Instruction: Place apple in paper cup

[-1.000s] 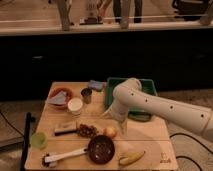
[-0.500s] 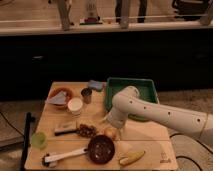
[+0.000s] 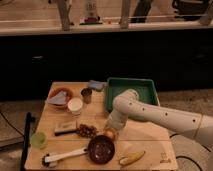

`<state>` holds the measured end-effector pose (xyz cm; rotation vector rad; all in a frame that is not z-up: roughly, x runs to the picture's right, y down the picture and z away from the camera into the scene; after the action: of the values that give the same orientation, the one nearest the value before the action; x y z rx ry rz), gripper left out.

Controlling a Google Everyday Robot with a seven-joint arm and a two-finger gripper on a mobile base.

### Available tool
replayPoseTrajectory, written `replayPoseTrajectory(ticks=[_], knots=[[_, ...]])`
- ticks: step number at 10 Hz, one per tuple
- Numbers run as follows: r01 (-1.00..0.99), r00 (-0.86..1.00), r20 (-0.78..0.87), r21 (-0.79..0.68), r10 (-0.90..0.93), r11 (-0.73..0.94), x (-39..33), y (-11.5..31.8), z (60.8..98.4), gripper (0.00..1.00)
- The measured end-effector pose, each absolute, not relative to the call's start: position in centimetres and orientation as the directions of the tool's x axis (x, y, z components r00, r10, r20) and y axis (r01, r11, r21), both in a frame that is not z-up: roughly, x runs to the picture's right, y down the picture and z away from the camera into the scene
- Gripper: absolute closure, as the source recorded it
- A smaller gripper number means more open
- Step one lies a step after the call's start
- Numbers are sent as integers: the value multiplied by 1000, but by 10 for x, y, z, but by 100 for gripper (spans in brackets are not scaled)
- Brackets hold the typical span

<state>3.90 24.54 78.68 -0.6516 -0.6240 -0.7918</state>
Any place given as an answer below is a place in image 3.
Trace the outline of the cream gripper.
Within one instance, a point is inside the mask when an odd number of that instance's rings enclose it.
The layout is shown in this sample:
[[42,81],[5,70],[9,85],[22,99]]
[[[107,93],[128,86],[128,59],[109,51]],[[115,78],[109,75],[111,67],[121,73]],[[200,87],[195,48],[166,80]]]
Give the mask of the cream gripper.
[[119,137],[119,131],[116,130],[115,128],[113,128],[109,123],[106,123],[105,126],[104,126],[104,129],[103,129],[103,134],[104,135],[105,135],[105,132],[107,130],[113,131],[116,134],[116,140],[118,139],[118,137]]

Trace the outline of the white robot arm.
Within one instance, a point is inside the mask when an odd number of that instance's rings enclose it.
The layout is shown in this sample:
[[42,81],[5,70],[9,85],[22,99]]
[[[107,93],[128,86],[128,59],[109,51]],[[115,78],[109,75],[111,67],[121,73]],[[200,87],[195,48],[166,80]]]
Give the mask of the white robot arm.
[[127,89],[117,95],[112,105],[107,126],[117,131],[125,127],[128,118],[142,118],[204,146],[213,146],[212,116],[143,103],[134,89]]

